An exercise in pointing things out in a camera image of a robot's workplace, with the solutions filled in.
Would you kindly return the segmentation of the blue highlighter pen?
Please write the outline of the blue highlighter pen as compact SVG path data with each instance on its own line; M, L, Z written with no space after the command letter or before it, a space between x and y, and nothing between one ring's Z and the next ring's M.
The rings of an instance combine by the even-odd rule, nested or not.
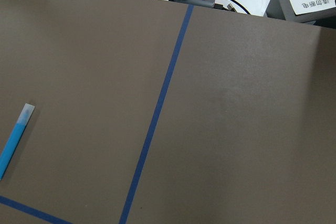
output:
M35 109L34 105L25 103L24 107L9 135L9 138L1 153L1 179L3 179L7 167L14 155L15 149L23 135L23 132L30 120L30 117Z

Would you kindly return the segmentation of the dark box with label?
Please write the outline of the dark box with label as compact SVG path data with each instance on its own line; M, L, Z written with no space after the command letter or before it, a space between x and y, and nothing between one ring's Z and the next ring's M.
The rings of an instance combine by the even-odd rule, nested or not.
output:
M270 0L265 16L335 28L335 0Z

